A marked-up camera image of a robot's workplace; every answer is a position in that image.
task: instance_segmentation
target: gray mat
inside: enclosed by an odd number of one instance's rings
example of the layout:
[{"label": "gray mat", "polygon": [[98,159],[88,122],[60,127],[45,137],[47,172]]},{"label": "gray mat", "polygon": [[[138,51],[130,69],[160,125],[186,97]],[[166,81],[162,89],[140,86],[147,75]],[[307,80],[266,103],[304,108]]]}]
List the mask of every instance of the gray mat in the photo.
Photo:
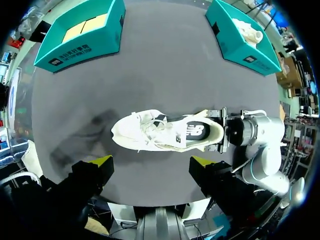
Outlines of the gray mat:
[{"label": "gray mat", "polygon": [[204,14],[181,4],[128,5],[119,54],[57,74],[37,69],[32,128],[48,178],[60,182],[77,161],[112,154],[115,172],[101,194],[111,201],[167,206],[204,198],[188,173],[190,156],[232,163],[232,146],[223,155],[137,153],[110,134],[117,120],[148,109],[183,115],[226,106],[279,116],[276,76],[225,61]]}]

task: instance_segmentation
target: cardboard box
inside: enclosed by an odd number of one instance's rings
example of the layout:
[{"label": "cardboard box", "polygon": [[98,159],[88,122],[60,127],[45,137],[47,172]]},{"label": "cardboard box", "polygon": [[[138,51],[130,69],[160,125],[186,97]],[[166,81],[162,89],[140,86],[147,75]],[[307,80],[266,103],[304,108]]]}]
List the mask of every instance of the cardboard box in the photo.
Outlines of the cardboard box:
[{"label": "cardboard box", "polygon": [[[224,59],[245,66],[264,76],[281,71],[276,52],[267,34],[250,16],[222,0],[213,0],[205,16]],[[245,40],[233,19],[249,23],[253,29],[263,34],[262,40],[256,47],[251,46]]]},{"label": "cardboard box", "polygon": [[286,112],[285,112],[285,110],[284,110],[284,107],[283,107],[281,104],[280,104],[279,110],[280,110],[280,118],[281,118],[281,120],[282,120],[282,121],[285,121]]},{"label": "cardboard box", "polygon": [[87,0],[71,8],[51,25],[34,66],[55,73],[88,59],[118,53],[125,12],[123,0]]}]

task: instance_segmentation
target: person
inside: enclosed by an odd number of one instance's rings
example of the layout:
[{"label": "person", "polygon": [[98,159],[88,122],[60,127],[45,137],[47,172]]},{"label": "person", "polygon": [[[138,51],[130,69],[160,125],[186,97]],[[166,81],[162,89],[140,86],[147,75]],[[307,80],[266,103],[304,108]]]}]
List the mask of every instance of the person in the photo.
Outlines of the person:
[{"label": "person", "polygon": [[12,31],[10,37],[14,40],[24,37],[25,39],[42,43],[49,31],[51,24],[43,21],[44,14],[36,6],[30,7],[23,16],[17,29]]},{"label": "person", "polygon": [[297,48],[299,47],[299,45],[296,43],[296,41],[294,39],[292,39],[291,41],[289,41],[286,45],[283,46],[286,50],[286,53],[290,53],[292,51],[296,51]]}]

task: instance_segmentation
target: shoe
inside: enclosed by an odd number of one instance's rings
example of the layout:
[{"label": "shoe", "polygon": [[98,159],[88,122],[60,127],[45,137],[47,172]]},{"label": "shoe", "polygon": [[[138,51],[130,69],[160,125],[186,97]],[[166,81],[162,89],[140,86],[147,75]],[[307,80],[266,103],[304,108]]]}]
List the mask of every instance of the shoe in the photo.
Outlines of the shoe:
[{"label": "shoe", "polygon": [[170,118],[155,109],[133,112],[120,119],[111,132],[116,144],[138,152],[204,151],[224,137],[223,127],[210,118],[197,114]]}]

